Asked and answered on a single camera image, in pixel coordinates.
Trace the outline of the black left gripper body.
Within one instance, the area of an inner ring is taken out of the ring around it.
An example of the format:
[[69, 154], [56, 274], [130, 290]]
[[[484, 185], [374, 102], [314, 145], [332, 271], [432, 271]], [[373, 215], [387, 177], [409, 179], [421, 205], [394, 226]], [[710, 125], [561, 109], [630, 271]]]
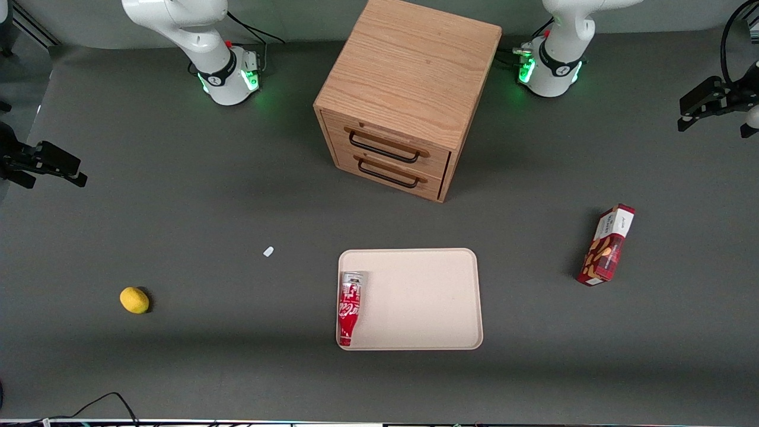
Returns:
[[757, 109], [757, 76], [727, 84], [712, 76], [680, 99], [680, 113], [747, 113]]

